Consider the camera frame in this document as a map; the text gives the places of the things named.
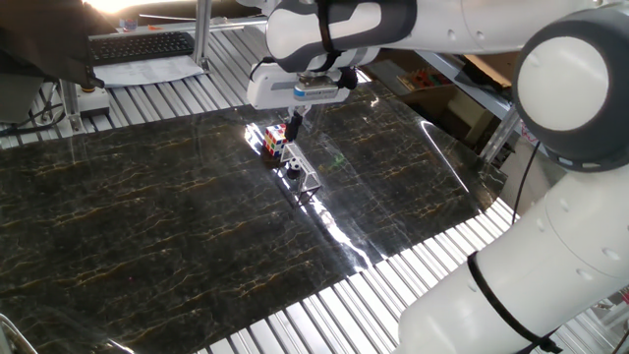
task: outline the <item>black cable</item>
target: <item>black cable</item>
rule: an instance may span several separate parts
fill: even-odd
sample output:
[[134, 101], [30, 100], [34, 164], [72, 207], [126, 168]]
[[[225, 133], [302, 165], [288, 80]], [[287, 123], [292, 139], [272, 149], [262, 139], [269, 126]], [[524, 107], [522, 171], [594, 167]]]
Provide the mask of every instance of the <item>black cable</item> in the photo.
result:
[[273, 57], [263, 57], [262, 60], [260, 60], [259, 63], [256, 64], [256, 67], [249, 74], [249, 80], [251, 82], [254, 81], [254, 74], [256, 73], [257, 69], [259, 69], [260, 65], [262, 65], [262, 64], [273, 64], [273, 63], [275, 63], [275, 59], [273, 59]]
[[53, 106], [49, 106], [49, 108], [45, 108], [43, 109], [41, 112], [37, 112], [35, 113], [32, 117], [28, 118], [27, 120], [25, 120], [22, 123], [18, 123], [15, 124], [3, 131], [0, 131], [0, 137], [10, 137], [10, 136], [14, 136], [17, 134], [25, 134], [25, 133], [35, 133], [35, 132], [40, 132], [40, 131], [44, 131], [48, 128], [54, 127], [55, 125], [59, 124], [59, 122], [61, 122], [64, 118], [65, 118], [65, 113], [63, 113], [56, 121], [53, 121], [49, 124], [43, 125], [43, 126], [38, 126], [35, 128], [25, 128], [25, 129], [18, 129], [20, 127], [23, 127], [25, 124], [29, 123], [32, 119], [45, 114], [48, 111], [52, 111], [55, 108], [59, 108], [63, 106], [63, 104], [59, 103], [59, 104], [55, 104]]
[[616, 346], [616, 349], [614, 349], [611, 354], [617, 354], [618, 353], [618, 351], [620, 350], [620, 347], [622, 346], [622, 344], [624, 344], [625, 341], [627, 341], [627, 337], [629, 337], [629, 330], [627, 330], [625, 332], [625, 335], [622, 337], [622, 339], [620, 339], [620, 343], [618, 343], [618, 345]]
[[527, 180], [527, 175], [529, 174], [529, 169], [531, 169], [531, 165], [533, 164], [533, 159], [535, 158], [538, 149], [542, 142], [538, 142], [533, 149], [533, 153], [531, 153], [531, 159], [529, 159], [529, 164], [527, 164], [527, 168], [524, 170], [524, 176], [522, 176], [522, 182], [520, 182], [520, 189], [518, 190], [518, 197], [515, 198], [515, 207], [513, 208], [513, 218], [511, 219], [511, 224], [515, 223], [515, 216], [518, 212], [518, 204], [520, 203], [520, 197], [522, 197], [522, 190], [524, 189], [524, 182]]

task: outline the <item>small object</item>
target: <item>small object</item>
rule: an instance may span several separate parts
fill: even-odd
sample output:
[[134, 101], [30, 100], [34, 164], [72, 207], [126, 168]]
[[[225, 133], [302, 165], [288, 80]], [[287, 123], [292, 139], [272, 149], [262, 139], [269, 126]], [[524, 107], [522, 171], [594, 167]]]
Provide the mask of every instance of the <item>small object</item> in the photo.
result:
[[433, 89], [453, 85], [445, 76], [434, 68], [425, 68], [397, 77], [398, 81], [409, 91]]
[[130, 31], [134, 31], [138, 29], [138, 21], [137, 20], [133, 20], [133, 19], [127, 19], [125, 20], [125, 25], [123, 26], [122, 30], [124, 32], [130, 32]]
[[286, 125], [280, 124], [275, 126], [266, 127], [264, 131], [264, 148], [270, 152], [273, 157], [280, 157], [284, 147], [288, 143], [286, 139]]
[[288, 161], [287, 167], [286, 176], [292, 180], [298, 179], [302, 172], [302, 163], [296, 157], [293, 157]]
[[299, 127], [302, 125], [304, 117], [297, 111], [293, 112], [291, 119], [288, 121], [288, 127], [286, 129], [286, 139], [289, 142], [293, 142], [297, 138]]

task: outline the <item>black strap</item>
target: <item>black strap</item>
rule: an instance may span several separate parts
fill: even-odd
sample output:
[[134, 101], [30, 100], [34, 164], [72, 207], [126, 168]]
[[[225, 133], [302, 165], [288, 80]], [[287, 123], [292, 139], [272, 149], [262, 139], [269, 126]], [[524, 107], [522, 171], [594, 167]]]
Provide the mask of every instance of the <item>black strap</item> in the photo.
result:
[[326, 0], [317, 0], [316, 5], [318, 7], [318, 28], [321, 31], [321, 41], [323, 48], [327, 52], [327, 59], [322, 67], [313, 70], [314, 73], [326, 72], [330, 70], [336, 59], [343, 54], [342, 51], [334, 49], [332, 44], [332, 37], [330, 36], [330, 20], [329, 20], [329, 7]]
[[263, 57], [262, 60], [260, 60], [259, 63], [257, 63], [256, 67], [249, 74], [249, 80], [250, 81], [254, 80], [254, 74], [256, 73], [256, 71], [260, 67], [260, 65], [262, 65], [262, 64], [272, 64], [272, 63], [275, 63], [275, 59], [273, 59], [273, 57]]
[[341, 79], [336, 83], [340, 89], [355, 89], [358, 86], [358, 74], [354, 68], [341, 68]]
[[468, 258], [468, 267], [470, 268], [470, 273], [472, 274], [474, 281], [476, 281], [477, 285], [479, 285], [479, 289], [481, 289], [483, 295], [485, 295], [493, 309], [500, 315], [502, 320], [510, 325], [513, 330], [518, 332], [518, 334], [522, 335], [525, 339], [532, 342], [536, 347], [539, 346], [541, 350], [555, 354], [561, 353], [563, 349], [559, 348], [557, 344], [552, 341], [552, 339], [550, 339], [550, 334], [542, 338], [536, 336], [534, 333], [532, 333], [522, 324], [520, 324], [518, 320], [516, 320], [513, 315], [511, 315], [511, 313], [509, 313], [504, 305], [502, 305], [500, 300], [498, 300], [498, 298], [495, 296], [495, 294], [489, 287], [489, 284], [487, 284], [485, 278], [483, 277], [483, 274], [479, 269], [479, 265], [476, 262], [476, 255], [477, 252], [473, 253]]
[[[550, 338], [555, 332], [557, 332], [557, 329], [552, 331], [551, 333], [545, 335], [543, 337], [543, 339], [548, 339]], [[535, 348], [540, 347], [543, 351], [550, 351], [549, 348], [544, 349], [543, 344], [539, 344], [539, 343], [533, 343], [531, 345], [529, 345], [528, 347], [520, 350], [519, 352], [517, 352], [516, 354], [531, 354], [533, 353], [533, 351], [535, 350]]]

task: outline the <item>table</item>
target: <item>table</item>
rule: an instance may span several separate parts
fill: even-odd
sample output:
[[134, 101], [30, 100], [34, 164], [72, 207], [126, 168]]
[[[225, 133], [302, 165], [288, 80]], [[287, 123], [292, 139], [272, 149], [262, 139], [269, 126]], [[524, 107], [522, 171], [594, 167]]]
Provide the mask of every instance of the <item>table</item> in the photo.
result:
[[239, 107], [0, 152], [0, 313], [39, 353], [191, 353], [489, 207], [504, 176], [380, 84], [311, 113], [293, 208]]

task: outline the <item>rubik's cube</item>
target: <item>rubik's cube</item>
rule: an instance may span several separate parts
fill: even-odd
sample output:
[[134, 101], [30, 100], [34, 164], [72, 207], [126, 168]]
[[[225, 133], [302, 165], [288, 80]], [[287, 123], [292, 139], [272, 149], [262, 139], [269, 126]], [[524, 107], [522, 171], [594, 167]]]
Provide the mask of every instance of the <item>rubik's cube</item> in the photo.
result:
[[288, 143], [284, 134], [286, 133], [286, 124], [266, 127], [264, 132], [264, 148], [268, 150], [274, 157], [280, 157], [284, 146]]

